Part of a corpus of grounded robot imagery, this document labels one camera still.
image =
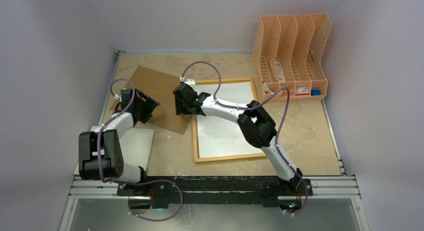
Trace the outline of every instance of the gray wall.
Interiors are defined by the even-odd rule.
[[[57,230],[114,49],[89,0],[0,0],[0,230]]]
[[[424,227],[424,0],[344,0],[325,99],[371,230]]]
[[[90,1],[118,50],[251,52],[260,16],[331,16],[342,0]]]

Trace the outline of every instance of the blue eraser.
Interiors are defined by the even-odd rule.
[[[312,96],[321,95],[321,91],[319,89],[312,89],[312,91],[310,92],[310,95]]]

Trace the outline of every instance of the table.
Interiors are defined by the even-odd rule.
[[[253,77],[256,82],[252,58],[249,54],[121,54],[114,79],[129,79],[138,66],[180,76],[193,62],[214,64],[223,79]],[[194,65],[184,76],[194,80],[217,79],[215,71],[205,65]],[[119,92],[125,82],[113,87]],[[110,95],[103,123],[112,115],[114,103]],[[284,103],[266,104],[264,107],[279,124]],[[149,158],[149,176],[270,176],[276,175],[268,159],[252,159],[195,164],[193,157],[193,131],[190,122],[184,135],[138,123],[137,127],[155,129]],[[291,101],[280,140],[285,151],[306,176],[340,176],[341,170],[321,101]]]

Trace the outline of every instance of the purple cable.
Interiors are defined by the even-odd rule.
[[[216,74],[218,75],[218,88],[216,88],[216,91],[213,93],[213,99],[215,100],[215,102],[218,104],[218,105],[220,105],[220,106],[222,106],[222,107],[225,107],[225,108],[230,108],[230,109],[239,109],[239,110],[255,110],[255,109],[257,109],[257,108],[260,108],[260,107],[262,107],[264,104],[266,104],[266,103],[268,103],[268,101],[270,101],[272,98],[274,98],[281,90],[283,90],[283,89],[286,89],[287,90],[287,100],[286,100],[286,102],[285,102],[285,109],[284,109],[284,113],[283,113],[283,115],[282,115],[282,119],[281,119],[281,123],[279,124],[279,127],[278,127],[278,131],[277,131],[277,133],[276,133],[276,136],[275,136],[275,145],[278,145],[278,138],[279,138],[279,136],[280,136],[280,132],[281,132],[281,128],[283,127],[283,123],[284,123],[284,120],[286,119],[286,115],[287,115],[287,110],[288,110],[288,108],[289,108],[289,101],[290,101],[290,90],[289,90],[289,87],[287,87],[287,86],[282,86],[282,87],[280,87],[277,91],[275,91],[271,96],[269,96],[267,99],[265,99],[263,102],[261,102],[260,104],[258,104],[258,105],[256,105],[256,106],[254,106],[254,107],[237,107],[237,106],[233,106],[233,105],[227,105],[227,104],[223,104],[223,103],[220,103],[219,101],[218,101],[218,99],[217,99],[217,93],[218,93],[218,91],[220,90],[220,88],[221,88],[221,74],[220,74],[220,71],[217,69],[217,67],[215,67],[212,63],[209,63],[209,62],[206,62],[206,61],[197,61],[197,62],[194,62],[194,63],[192,63],[192,64],[190,64],[185,70],[184,70],[184,72],[182,72],[182,74],[181,74],[181,77],[183,78],[184,77],[184,74],[186,74],[186,72],[187,72],[187,70],[191,67],[191,66],[193,66],[193,65],[195,65],[195,64],[206,64],[206,65],[209,65],[209,66],[211,66],[215,71],[216,71]],[[306,206],[306,203],[308,202],[308,188],[307,188],[307,184],[306,184],[306,182],[305,182],[305,180],[303,179],[303,177],[302,176],[300,176],[300,174],[298,174],[298,172],[292,167],[292,166],[290,166],[290,163],[289,163],[289,161],[287,161],[287,159],[283,156],[283,154],[281,153],[281,151],[280,151],[280,149],[278,148],[278,146],[276,146],[276,149],[277,149],[277,152],[278,152],[278,154],[281,156],[281,158],[284,160],[284,162],[287,164],[287,165],[289,165],[289,167],[291,168],[291,170],[294,172],[294,174],[301,180],[301,182],[303,183],[303,185],[305,186],[305,189],[306,189],[306,193],[305,193],[305,202],[304,202],[304,205],[302,205],[302,207],[300,207],[300,209],[296,212],[296,213],[294,213],[294,214],[298,214],[298,213],[300,213],[303,209],[304,209],[304,207]]]
[[[115,94],[112,91],[112,86],[118,81],[127,81],[132,87],[132,95],[131,95],[131,99],[129,100],[128,105],[121,112],[119,112],[117,115],[113,116],[104,125],[102,125],[100,130],[98,131],[98,135],[97,135],[97,160],[98,160],[98,173],[100,174],[100,180],[103,183],[114,182],[114,183],[117,183],[117,184],[125,184],[125,185],[129,185],[129,186],[144,186],[144,185],[150,185],[150,184],[160,183],[160,182],[166,182],[166,183],[172,184],[172,186],[175,187],[178,190],[179,197],[180,197],[180,203],[179,203],[178,209],[171,216],[166,217],[166,218],[162,218],[162,219],[151,219],[151,218],[139,216],[138,214],[133,213],[131,211],[131,208],[128,206],[130,213],[132,215],[134,215],[136,218],[140,218],[140,219],[152,221],[152,222],[161,222],[161,221],[170,220],[173,217],[175,217],[181,211],[181,209],[183,208],[183,193],[181,192],[181,189],[177,186],[176,183],[171,182],[169,180],[165,180],[165,179],[158,179],[158,180],[153,180],[153,181],[149,181],[149,182],[142,182],[142,183],[121,182],[121,181],[118,181],[118,180],[113,180],[112,178],[105,180],[105,176],[104,176],[103,168],[102,168],[102,154],[101,154],[101,146],[100,146],[102,132],[105,129],[105,127],[107,127],[112,121],[114,121],[116,118],[121,116],[124,112],[126,112],[130,108],[130,106],[133,103],[134,98],[136,96],[136,88],[134,87],[134,84],[131,81],[129,81],[128,79],[125,79],[125,78],[119,78],[119,79],[112,82],[112,84],[110,85],[110,93],[113,96],[115,96]]]

